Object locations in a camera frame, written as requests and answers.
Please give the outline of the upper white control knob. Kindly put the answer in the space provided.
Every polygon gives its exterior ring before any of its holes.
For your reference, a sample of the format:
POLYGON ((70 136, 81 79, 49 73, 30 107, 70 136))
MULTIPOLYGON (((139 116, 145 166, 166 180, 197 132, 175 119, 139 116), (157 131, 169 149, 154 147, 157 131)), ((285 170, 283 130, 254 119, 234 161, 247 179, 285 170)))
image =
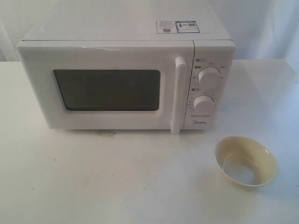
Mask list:
POLYGON ((215 67, 207 67, 198 73, 198 81, 203 86, 217 86, 221 81, 220 71, 215 67))

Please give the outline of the clear tape patch on table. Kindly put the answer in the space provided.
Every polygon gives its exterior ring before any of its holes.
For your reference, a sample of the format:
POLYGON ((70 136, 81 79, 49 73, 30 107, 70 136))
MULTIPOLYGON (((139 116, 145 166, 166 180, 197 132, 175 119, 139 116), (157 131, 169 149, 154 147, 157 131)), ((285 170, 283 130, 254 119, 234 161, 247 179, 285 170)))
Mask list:
POLYGON ((98 130, 95 132, 95 134, 106 138, 113 138, 116 135, 115 132, 107 131, 107 130, 98 130))

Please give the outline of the cream ceramic bowl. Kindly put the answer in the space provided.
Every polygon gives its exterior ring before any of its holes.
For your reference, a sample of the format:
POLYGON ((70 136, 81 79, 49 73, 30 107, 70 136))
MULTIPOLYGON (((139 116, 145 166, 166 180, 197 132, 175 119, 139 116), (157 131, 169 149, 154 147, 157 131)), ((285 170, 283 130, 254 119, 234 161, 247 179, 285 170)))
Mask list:
POLYGON ((278 175, 278 163, 271 151, 248 137, 222 139, 215 147, 214 159, 224 177, 240 187, 264 187, 278 175))

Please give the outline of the white control knob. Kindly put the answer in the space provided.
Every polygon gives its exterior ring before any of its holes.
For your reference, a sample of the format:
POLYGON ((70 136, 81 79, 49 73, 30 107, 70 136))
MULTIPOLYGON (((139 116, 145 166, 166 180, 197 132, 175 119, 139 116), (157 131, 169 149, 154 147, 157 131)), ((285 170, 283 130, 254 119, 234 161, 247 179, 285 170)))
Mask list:
POLYGON ((210 111, 213 110, 214 108, 214 101, 210 96, 199 96, 197 97, 194 102, 193 102, 193 106, 195 110, 206 110, 206 111, 210 111))
POLYGON ((221 81, 220 71, 215 67, 207 67, 198 73, 198 81, 203 86, 217 86, 221 81))

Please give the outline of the blue warning label sticker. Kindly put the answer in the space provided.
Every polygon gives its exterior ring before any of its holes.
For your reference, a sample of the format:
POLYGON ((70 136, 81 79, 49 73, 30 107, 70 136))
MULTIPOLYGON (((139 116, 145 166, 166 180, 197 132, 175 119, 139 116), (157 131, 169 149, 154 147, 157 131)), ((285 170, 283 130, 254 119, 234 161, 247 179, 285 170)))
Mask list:
POLYGON ((191 34, 200 33, 196 21, 157 21, 158 34, 191 34))

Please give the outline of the white microwave oven body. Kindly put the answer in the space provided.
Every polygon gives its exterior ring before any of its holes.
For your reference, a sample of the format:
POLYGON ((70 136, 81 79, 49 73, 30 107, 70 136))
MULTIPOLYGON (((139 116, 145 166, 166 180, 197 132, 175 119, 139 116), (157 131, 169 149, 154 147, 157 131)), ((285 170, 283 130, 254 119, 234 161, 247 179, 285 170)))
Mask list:
POLYGON ((193 41, 185 130, 212 126, 235 51, 232 39, 205 0, 62 0, 22 41, 193 41), (196 21, 200 33, 158 34, 157 21, 196 21), (207 67, 220 71, 217 86, 199 83, 198 73, 207 67), (213 110, 194 109, 194 100, 203 95, 213 99, 213 110))

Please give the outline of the lower white control knob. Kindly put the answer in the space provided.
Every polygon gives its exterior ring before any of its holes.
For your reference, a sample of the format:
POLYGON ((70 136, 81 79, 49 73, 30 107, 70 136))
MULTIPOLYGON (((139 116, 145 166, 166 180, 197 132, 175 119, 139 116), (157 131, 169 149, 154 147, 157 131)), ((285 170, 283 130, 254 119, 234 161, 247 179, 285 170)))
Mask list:
POLYGON ((213 110, 214 108, 214 101, 210 96, 199 96, 197 97, 194 102, 193 102, 193 106, 195 110, 206 110, 206 111, 210 111, 213 110))

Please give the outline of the white microwave door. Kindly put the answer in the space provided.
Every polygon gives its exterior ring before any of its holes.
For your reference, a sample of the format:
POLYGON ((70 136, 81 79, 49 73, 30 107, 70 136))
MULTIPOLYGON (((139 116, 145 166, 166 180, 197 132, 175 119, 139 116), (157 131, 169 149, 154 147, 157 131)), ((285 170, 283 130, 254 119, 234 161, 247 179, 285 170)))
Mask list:
POLYGON ((22 41, 16 49, 51 129, 184 127, 193 41, 22 41))

